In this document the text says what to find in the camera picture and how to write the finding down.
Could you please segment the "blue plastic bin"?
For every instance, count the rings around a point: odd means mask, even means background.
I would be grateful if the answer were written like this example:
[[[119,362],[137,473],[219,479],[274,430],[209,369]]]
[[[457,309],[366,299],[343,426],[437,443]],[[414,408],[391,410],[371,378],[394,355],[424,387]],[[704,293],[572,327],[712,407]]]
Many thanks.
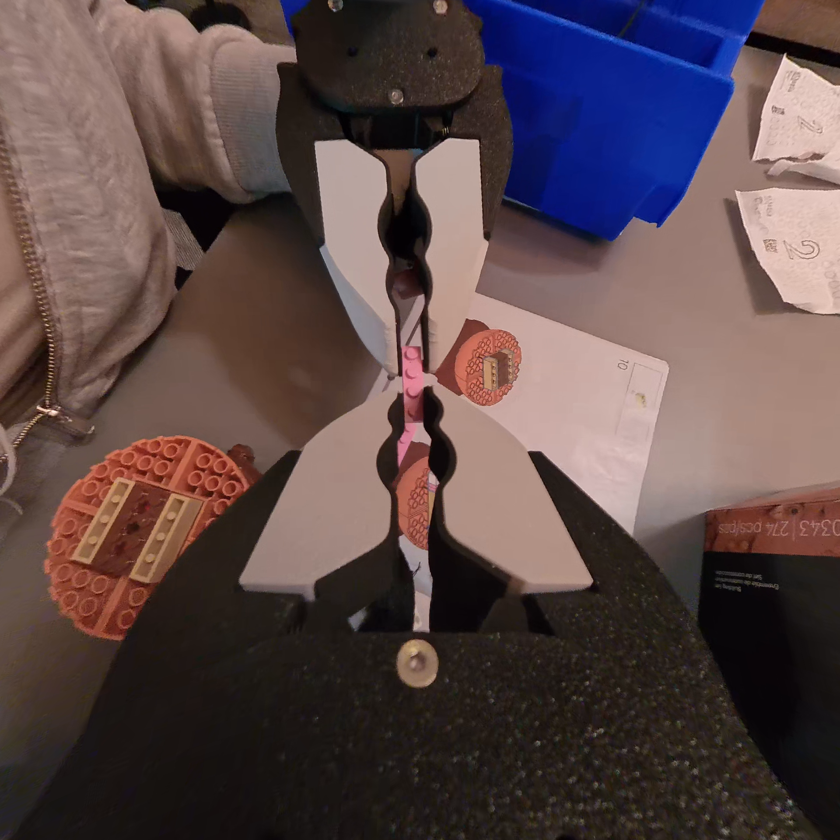
[[[742,37],[717,20],[722,2],[462,3],[511,117],[502,199],[609,240],[634,218],[661,225],[732,95]],[[414,253],[424,240],[406,200],[420,154],[374,152],[392,195],[383,237]],[[387,234],[394,217],[407,221]]]

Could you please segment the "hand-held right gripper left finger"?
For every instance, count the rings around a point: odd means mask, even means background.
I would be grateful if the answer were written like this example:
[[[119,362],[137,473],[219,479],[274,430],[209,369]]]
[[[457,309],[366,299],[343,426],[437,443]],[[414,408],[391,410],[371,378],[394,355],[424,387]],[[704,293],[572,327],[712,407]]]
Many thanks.
[[[249,592],[327,597],[328,578],[396,544],[392,483],[403,394],[383,392],[334,420],[302,449],[253,548]]]

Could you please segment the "pink brick plate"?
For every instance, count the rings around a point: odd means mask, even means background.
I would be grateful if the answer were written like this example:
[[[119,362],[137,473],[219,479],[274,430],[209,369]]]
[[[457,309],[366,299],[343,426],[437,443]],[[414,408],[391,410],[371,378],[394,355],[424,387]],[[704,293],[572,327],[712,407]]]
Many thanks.
[[[411,443],[423,439],[425,372],[419,345],[402,347],[402,401],[404,430],[397,442],[397,464],[402,466]]]

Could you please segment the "dark building set box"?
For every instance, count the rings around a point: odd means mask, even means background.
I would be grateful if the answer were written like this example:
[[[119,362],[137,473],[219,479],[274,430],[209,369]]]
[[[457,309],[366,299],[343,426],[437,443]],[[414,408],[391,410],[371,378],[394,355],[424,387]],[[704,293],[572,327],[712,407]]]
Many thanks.
[[[838,483],[710,510],[698,620],[750,737],[838,838]]]

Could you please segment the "open building instruction booklet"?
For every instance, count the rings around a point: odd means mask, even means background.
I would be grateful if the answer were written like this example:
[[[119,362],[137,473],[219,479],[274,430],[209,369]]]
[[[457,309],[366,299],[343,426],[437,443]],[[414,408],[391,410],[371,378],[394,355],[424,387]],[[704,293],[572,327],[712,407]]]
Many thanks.
[[[668,364],[475,294],[437,372],[635,529]]]

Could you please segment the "tan brick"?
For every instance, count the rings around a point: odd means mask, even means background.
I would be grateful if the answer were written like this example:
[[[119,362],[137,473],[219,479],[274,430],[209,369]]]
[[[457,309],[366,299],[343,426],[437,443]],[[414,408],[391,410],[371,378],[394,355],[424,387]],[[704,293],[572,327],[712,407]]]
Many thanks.
[[[71,555],[72,561],[90,565],[96,559],[136,484],[135,480],[122,477],[113,481],[108,494],[102,500],[99,509]]]
[[[130,579],[145,585],[159,583],[181,553],[202,508],[200,500],[172,493],[143,545]]]

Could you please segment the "grey desk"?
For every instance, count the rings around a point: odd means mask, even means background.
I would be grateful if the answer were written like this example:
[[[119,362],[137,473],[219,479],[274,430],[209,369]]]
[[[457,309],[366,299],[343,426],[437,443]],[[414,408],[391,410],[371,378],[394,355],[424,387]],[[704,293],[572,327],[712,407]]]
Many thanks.
[[[782,302],[736,191],[780,58],[745,47],[736,90],[688,193],[662,227],[613,242],[510,206],[478,292],[668,363],[634,535],[694,609],[702,514],[838,481],[838,317]],[[358,405],[379,368],[358,340],[288,196],[240,208],[2,546],[2,836],[83,728],[116,644],[80,633],[47,593],[50,522],[87,467],[132,441],[188,434],[250,445],[259,469]]]

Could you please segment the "person's left forearm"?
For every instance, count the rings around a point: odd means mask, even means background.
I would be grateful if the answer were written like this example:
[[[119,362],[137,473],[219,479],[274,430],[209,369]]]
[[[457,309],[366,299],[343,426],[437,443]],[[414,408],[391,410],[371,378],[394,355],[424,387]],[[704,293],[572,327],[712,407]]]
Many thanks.
[[[278,66],[295,49],[242,28],[198,32],[170,9],[141,12],[109,30],[122,89],[152,172],[184,189],[210,188],[232,203],[288,193],[277,147]]]

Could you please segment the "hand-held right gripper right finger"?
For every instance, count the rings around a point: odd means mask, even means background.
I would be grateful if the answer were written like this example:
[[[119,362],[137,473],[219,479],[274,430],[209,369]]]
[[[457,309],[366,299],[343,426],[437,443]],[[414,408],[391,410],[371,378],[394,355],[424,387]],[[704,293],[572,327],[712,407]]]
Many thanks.
[[[592,586],[579,550],[529,452],[498,421],[443,387],[435,432],[447,456],[434,466],[444,536],[489,565],[519,594]]]

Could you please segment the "round orange lego pot build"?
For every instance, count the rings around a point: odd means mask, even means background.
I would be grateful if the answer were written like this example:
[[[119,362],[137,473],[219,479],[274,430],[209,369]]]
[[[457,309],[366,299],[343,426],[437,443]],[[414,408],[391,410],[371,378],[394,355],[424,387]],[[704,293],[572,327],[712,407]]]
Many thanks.
[[[90,565],[72,561],[102,500],[120,477],[135,480],[136,487],[96,559]],[[131,580],[130,573],[168,497],[180,494],[203,503],[177,560],[253,485],[226,452],[195,437],[146,438],[113,450],[68,490],[52,518],[45,559],[51,600],[84,634],[124,639],[162,581],[142,584]]]

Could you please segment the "white paper bag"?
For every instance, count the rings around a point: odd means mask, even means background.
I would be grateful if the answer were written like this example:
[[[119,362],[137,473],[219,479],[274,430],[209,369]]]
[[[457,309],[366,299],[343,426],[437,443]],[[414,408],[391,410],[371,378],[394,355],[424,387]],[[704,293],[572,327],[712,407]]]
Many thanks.
[[[839,184],[839,86],[784,56],[764,102],[754,161]]]
[[[770,188],[736,192],[752,252],[795,308],[839,313],[839,191]]]

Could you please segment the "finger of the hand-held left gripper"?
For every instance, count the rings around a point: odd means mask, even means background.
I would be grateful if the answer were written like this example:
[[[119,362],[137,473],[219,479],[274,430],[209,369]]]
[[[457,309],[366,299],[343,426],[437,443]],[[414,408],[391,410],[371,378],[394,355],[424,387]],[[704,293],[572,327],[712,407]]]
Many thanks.
[[[426,222],[424,336],[434,374],[469,314],[487,256],[478,140],[448,138],[419,156],[413,188]]]
[[[322,260],[365,348],[384,370],[398,370],[394,303],[386,288],[392,260],[381,220],[392,208],[385,163],[349,140],[316,142]]]

